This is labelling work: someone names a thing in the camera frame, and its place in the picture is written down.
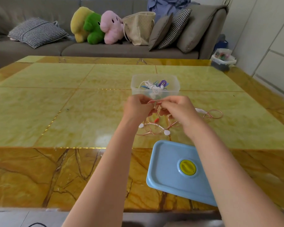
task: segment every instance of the yellow knob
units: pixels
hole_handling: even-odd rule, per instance
[[[182,160],[180,162],[180,169],[186,175],[194,175],[197,171],[195,164],[190,160]]]

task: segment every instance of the person's right arm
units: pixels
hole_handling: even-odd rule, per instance
[[[172,114],[193,141],[226,227],[284,227],[284,214],[239,165],[186,96],[170,96],[160,114]]]

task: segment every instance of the green plush toy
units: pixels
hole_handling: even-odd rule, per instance
[[[89,44],[98,44],[104,40],[105,33],[100,29],[101,15],[91,13],[85,19],[83,29],[90,34],[87,37]]]

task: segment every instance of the blue lid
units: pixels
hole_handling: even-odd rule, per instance
[[[217,206],[194,146],[166,140],[156,142],[146,183],[154,189]]]

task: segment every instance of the blue clothing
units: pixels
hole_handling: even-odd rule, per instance
[[[147,10],[156,13],[155,22],[157,22],[163,16],[175,14],[184,9],[189,3],[191,3],[190,0],[148,0]]]

